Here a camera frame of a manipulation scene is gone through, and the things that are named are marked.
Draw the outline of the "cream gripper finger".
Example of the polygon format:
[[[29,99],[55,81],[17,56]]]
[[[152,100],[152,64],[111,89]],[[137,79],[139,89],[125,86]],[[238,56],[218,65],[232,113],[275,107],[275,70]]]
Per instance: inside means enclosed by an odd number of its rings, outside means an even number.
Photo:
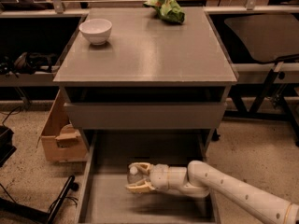
[[[149,175],[150,169],[152,167],[151,163],[148,162],[133,162],[129,165],[129,174],[130,175]]]
[[[148,193],[155,190],[155,187],[153,187],[151,183],[146,179],[142,179],[135,183],[128,184],[125,187],[132,193]]]

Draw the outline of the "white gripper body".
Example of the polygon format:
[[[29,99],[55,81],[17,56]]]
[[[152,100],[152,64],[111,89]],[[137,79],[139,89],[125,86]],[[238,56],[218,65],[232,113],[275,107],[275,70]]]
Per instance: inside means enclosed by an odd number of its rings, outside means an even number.
[[[149,169],[149,182],[152,190],[182,191],[188,184],[187,168],[173,167],[166,164],[151,165]]]

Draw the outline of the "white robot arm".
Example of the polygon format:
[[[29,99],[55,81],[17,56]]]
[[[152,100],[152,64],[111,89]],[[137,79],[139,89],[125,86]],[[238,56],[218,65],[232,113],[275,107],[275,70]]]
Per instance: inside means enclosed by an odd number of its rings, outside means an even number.
[[[134,162],[128,166],[128,184],[132,193],[179,192],[204,198],[211,189],[224,195],[263,224],[298,224],[299,205],[222,173],[202,161],[187,167]]]

